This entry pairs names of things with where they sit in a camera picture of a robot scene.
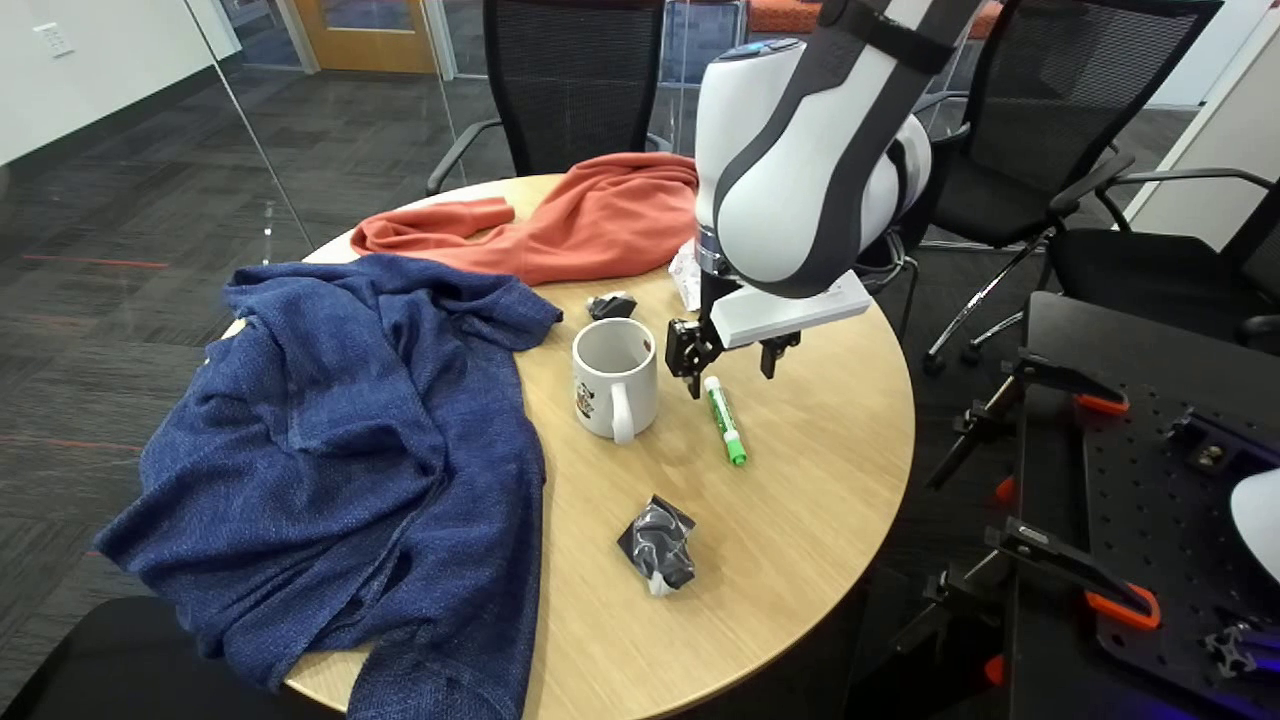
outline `round wooden table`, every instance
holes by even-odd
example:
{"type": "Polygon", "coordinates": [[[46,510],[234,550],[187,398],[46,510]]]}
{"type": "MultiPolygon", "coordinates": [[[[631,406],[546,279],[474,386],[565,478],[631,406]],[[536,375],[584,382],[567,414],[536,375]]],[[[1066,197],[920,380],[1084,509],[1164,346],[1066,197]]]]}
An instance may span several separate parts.
{"type": "MultiPolygon", "coordinates": [[[[474,182],[450,197],[508,197],[527,217],[558,177],[474,182]]],[[[311,259],[353,259],[347,240],[311,259]]],[[[546,282],[565,322],[518,355],[525,406],[546,455],[540,629],[525,716],[661,716],[733,689],[863,575],[901,510],[917,406],[895,331],[863,314],[807,326],[760,375],[760,350],[713,364],[749,439],[733,468],[708,398],[661,367],[661,420],[634,445],[587,434],[570,414],[567,341],[587,297],[631,293],[661,345],[684,302],[663,273],[602,282],[546,282]],[[694,580],[669,598],[645,591],[617,546],[634,510],[663,494],[694,520],[694,580]]],[[[347,709],[362,646],[311,650],[286,682],[347,709]]]]}

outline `green marker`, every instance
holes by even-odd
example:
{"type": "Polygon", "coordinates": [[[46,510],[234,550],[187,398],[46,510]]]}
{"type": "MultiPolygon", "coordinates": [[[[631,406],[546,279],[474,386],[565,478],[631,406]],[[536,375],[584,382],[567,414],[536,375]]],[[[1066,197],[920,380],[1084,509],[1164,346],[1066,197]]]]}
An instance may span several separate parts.
{"type": "Polygon", "coordinates": [[[724,460],[744,468],[749,464],[749,445],[744,445],[744,431],[734,429],[734,420],[728,411],[728,394],[724,394],[719,375],[705,375],[705,386],[708,386],[713,414],[719,423],[724,460]]]}

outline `mug handle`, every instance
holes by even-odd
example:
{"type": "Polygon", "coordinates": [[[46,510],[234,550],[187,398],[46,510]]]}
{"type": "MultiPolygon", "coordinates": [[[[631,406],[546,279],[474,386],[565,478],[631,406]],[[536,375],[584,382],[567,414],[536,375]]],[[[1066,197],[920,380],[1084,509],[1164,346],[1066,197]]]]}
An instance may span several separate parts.
{"type": "Polygon", "coordinates": [[[634,420],[631,420],[631,398],[622,382],[609,382],[609,398],[611,398],[611,420],[609,431],[617,445],[631,445],[634,439],[634,420]]]}

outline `office chair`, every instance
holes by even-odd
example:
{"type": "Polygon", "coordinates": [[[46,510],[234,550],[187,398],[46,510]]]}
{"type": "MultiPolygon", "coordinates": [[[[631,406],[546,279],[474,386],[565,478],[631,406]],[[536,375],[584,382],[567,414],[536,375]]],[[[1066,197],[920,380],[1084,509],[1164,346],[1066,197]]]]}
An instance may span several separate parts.
{"type": "Polygon", "coordinates": [[[93,609],[35,667],[3,720],[330,720],[301,696],[272,696],[196,657],[157,595],[93,609]]]}
{"type": "Polygon", "coordinates": [[[978,60],[958,131],[934,141],[934,172],[902,217],[917,246],[928,223],[1017,246],[1006,265],[944,322],[923,372],[944,367],[944,345],[1043,246],[1125,156],[1116,131],[1148,105],[1192,48],[1220,0],[1006,0],[978,60]]]}
{"type": "Polygon", "coordinates": [[[1263,187],[1256,211],[1220,251],[1199,234],[1133,230],[1116,217],[1116,228],[1072,228],[1047,243],[1058,286],[1087,302],[1280,350],[1280,179],[1247,172],[1145,172],[1118,179],[1220,177],[1263,187]]]}
{"type": "Polygon", "coordinates": [[[645,152],[661,44],[663,0],[485,0],[494,118],[454,134],[427,192],[445,187],[486,129],[502,129],[517,177],[565,172],[602,152],[645,152]]]}

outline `white mug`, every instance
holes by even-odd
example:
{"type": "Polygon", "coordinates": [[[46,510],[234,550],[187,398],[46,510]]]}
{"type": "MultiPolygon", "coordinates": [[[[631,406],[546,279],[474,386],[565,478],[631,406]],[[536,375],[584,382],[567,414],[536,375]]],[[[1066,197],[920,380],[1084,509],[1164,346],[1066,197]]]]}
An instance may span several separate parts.
{"type": "Polygon", "coordinates": [[[656,420],[656,345],[645,322],[609,314],[570,336],[570,414],[617,445],[656,420]]]}

